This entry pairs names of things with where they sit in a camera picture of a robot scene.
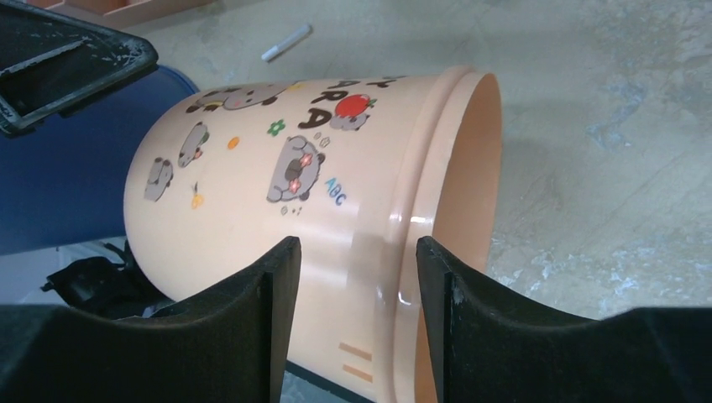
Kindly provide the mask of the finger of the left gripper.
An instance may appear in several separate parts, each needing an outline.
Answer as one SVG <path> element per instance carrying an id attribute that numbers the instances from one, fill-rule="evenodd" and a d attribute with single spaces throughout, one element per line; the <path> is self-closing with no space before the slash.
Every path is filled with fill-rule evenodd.
<path id="1" fill-rule="evenodd" d="M 1 133 L 70 116 L 157 68 L 146 39 L 20 1 L 1 3 Z"/>

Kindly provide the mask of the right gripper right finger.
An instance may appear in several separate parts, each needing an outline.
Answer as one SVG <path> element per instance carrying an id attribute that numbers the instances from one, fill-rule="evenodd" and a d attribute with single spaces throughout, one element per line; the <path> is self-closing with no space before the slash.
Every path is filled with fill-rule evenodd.
<path id="1" fill-rule="evenodd" d="M 441 402 L 708 402 L 711 310 L 638 307 L 594 320 L 527 298 L 434 238 L 416 245 Z"/>

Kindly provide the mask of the large blue plastic bucket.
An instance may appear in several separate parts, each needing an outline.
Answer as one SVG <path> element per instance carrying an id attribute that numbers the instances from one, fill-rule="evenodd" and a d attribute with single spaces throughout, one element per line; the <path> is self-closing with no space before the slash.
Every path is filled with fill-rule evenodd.
<path id="1" fill-rule="evenodd" d="M 123 192 L 144 136 L 198 86 L 161 65 L 68 118 L 1 139 L 1 253 L 125 234 Z"/>

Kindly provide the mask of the orange plastic bucket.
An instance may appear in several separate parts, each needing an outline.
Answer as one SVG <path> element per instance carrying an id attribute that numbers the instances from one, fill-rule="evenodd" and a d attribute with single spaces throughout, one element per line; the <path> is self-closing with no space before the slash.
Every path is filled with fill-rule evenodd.
<path id="1" fill-rule="evenodd" d="M 288 359 L 373 402 L 433 402 L 416 243 L 484 270 L 501 135 L 497 78 L 469 66 L 200 92 L 137 148 L 125 231 L 174 301 L 299 238 Z"/>

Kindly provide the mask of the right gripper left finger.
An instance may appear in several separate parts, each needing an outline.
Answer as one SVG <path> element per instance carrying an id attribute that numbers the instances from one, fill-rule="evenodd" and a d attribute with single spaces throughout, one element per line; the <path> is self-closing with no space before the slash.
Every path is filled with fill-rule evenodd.
<path id="1" fill-rule="evenodd" d="M 277 402 L 296 307 L 301 243 L 152 317 L 67 306 L 1 309 L 4 402 Z"/>

